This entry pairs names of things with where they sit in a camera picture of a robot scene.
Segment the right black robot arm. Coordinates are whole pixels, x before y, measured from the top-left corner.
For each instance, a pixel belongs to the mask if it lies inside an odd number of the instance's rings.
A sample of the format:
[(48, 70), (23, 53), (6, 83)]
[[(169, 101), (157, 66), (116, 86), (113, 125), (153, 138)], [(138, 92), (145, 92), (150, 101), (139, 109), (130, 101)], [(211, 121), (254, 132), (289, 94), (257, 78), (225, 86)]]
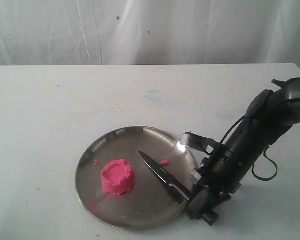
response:
[(206, 153), (201, 166), (189, 175), (193, 189), (185, 212), (190, 219), (214, 225), (219, 218), (214, 209), (231, 199), (271, 145), (300, 124), (300, 78), (272, 83), (278, 90), (262, 91), (221, 141), (182, 134), (182, 145)]

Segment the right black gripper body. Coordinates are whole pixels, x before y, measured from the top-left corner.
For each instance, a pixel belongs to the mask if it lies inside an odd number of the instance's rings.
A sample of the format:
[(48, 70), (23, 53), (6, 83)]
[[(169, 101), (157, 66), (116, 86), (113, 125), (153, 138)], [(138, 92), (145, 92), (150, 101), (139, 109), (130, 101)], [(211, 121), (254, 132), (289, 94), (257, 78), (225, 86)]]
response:
[(196, 171), (201, 175), (193, 195), (207, 190), (214, 195), (221, 192), (234, 194), (249, 169), (273, 141), (273, 124), (260, 119), (240, 119), (215, 141), (215, 149), (203, 166)]

